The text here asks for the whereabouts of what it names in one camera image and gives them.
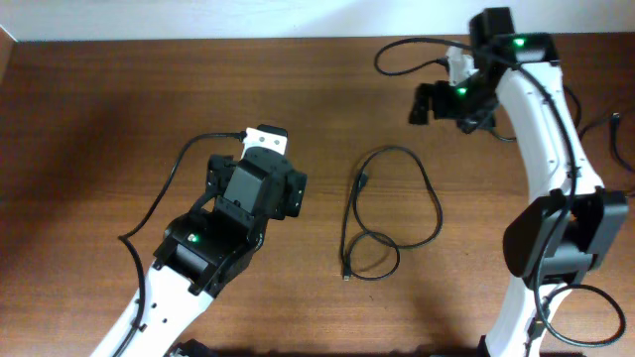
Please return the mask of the black USB cable thick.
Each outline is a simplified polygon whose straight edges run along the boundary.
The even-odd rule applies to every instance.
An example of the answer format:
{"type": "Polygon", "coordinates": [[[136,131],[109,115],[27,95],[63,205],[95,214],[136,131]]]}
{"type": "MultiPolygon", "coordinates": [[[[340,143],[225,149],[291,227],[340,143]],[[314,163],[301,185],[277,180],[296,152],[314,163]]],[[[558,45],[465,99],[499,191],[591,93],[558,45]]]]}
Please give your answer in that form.
{"type": "Polygon", "coordinates": [[[445,213],[441,200],[436,193],[431,179],[424,167],[423,161],[411,149],[402,146],[385,146],[368,153],[360,162],[356,170],[351,189],[346,200],[339,237],[338,255],[341,265],[341,278],[345,281],[357,280],[362,282],[378,282],[393,276],[401,266],[402,254],[426,247],[437,240],[442,233],[445,223],[445,213]],[[375,203],[375,208],[369,208],[366,189],[370,182],[369,169],[378,159],[391,154],[402,154],[406,160],[414,165],[416,174],[420,176],[422,195],[432,211],[433,222],[424,227],[424,233],[414,242],[402,242],[395,233],[388,228],[382,228],[382,222],[396,225],[403,223],[410,214],[397,206],[397,200],[390,198],[386,203],[369,198],[368,202],[375,203]],[[377,243],[388,250],[388,256],[394,263],[384,273],[372,275],[368,268],[357,265],[354,254],[364,243],[377,243]]]}

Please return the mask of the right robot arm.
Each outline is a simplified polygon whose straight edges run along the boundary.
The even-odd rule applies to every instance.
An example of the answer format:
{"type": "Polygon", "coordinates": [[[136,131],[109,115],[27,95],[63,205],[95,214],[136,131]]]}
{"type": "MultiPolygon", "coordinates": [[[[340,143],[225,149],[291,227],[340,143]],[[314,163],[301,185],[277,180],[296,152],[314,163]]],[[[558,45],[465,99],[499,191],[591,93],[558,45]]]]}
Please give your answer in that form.
{"type": "Polygon", "coordinates": [[[524,162],[528,207],[507,227],[511,279],[501,311],[480,338],[480,356],[536,356],[569,293],[603,262],[624,223],[623,192],[608,190],[589,163],[567,107],[563,73],[549,34],[519,34],[507,7],[469,23],[468,44],[447,47],[448,80],[416,91],[410,122],[452,119],[464,133],[503,108],[524,162]]]}

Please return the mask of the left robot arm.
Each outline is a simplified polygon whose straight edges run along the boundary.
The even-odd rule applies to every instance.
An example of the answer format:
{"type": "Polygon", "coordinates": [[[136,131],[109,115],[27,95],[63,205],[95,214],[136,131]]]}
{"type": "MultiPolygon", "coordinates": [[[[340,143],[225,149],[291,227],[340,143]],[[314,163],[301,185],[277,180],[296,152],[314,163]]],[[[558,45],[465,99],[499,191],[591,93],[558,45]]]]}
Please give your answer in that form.
{"type": "Polygon", "coordinates": [[[261,248],[269,220],[299,215],[308,177],[282,154],[213,155],[206,189],[166,228],[141,287],[96,356],[164,356],[261,248]]]}

